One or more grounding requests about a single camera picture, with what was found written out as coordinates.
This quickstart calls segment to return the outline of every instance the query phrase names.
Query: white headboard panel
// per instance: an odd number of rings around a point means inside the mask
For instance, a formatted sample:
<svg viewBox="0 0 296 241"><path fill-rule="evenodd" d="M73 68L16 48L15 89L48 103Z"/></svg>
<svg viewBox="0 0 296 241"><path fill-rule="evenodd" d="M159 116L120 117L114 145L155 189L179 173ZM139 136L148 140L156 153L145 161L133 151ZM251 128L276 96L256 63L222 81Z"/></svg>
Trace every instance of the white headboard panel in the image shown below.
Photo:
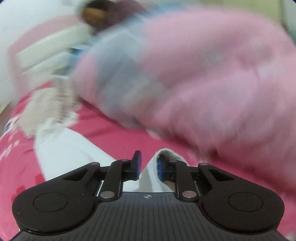
<svg viewBox="0 0 296 241"><path fill-rule="evenodd" d="M21 72L67 48L86 42L90 33L91 29L87 24L79 23L35 42L17 54Z"/></svg>

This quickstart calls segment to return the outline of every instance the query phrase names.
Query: white garment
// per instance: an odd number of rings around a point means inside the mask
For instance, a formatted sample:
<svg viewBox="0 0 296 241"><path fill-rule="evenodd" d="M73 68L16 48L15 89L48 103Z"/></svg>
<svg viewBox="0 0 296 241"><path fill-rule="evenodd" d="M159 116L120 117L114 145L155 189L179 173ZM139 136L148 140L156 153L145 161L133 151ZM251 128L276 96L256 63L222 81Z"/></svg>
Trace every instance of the white garment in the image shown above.
<svg viewBox="0 0 296 241"><path fill-rule="evenodd" d="M45 180L53 179L91 162L99 162L103 167L115 161L84 136L56 123L52 118L38 128L34 148ZM157 157L160 154L168 159L184 161L173 151L162 149L153 156L138 181L124 182L123 191L172 192L174 184L165 184L157 177Z"/></svg>

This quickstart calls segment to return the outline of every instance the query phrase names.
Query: bed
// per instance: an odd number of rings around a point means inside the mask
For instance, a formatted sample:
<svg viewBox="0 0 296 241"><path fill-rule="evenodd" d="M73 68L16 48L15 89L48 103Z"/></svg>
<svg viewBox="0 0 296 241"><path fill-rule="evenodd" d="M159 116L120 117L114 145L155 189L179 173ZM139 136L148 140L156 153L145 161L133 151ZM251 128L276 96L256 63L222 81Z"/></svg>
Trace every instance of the bed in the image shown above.
<svg viewBox="0 0 296 241"><path fill-rule="evenodd" d="M73 162L71 158L63 163L54 159L51 163L44 163L38 159L34 139L26 139L15 123L34 90L51 86L52 83L48 81L47 76L65 65L69 57L68 49L85 43L89 36L89 27L77 16L65 15L35 26L9 47L10 74L22 98L0 138L0 237L4 241L10 240L18 232L11 213L11 204L20 192L86 164L83 161ZM77 119L68 128L80 133L98 147L101 153L98 159L105 165L116 159L130 158L135 150L140 150L143 172L150 159L162 148L175 151L191 166L204 161L186 144L177 140L162 140L149 130L127 130L86 102L81 102L75 113ZM275 187L257 179L248 170L241 170L218 159L207 162L277 191ZM284 200L286 208L279 231L291 239L296 231L295 200L286 193L279 195Z"/></svg>

